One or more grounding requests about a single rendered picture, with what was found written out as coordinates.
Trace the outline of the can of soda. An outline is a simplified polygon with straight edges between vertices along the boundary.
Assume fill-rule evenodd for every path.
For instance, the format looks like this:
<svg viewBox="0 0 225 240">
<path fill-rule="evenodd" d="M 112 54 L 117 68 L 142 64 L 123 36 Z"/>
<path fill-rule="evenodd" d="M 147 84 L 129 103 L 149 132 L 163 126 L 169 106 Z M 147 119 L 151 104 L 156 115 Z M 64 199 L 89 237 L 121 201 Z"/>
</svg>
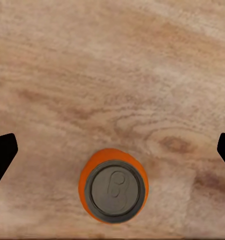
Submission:
<svg viewBox="0 0 225 240">
<path fill-rule="evenodd" d="M 133 219 L 144 207 L 149 181 L 133 156 L 114 148 L 97 151 L 83 168 L 78 193 L 87 213 L 105 224 Z"/>
</svg>

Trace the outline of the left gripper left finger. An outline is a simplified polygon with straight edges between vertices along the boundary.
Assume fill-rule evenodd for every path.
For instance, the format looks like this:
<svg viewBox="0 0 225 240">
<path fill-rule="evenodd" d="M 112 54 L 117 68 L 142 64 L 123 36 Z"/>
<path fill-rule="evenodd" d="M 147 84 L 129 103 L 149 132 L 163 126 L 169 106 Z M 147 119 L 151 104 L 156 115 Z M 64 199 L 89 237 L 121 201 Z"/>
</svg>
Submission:
<svg viewBox="0 0 225 240">
<path fill-rule="evenodd" d="M 17 152 L 17 140 L 13 133 L 0 136 L 0 180 Z"/>
</svg>

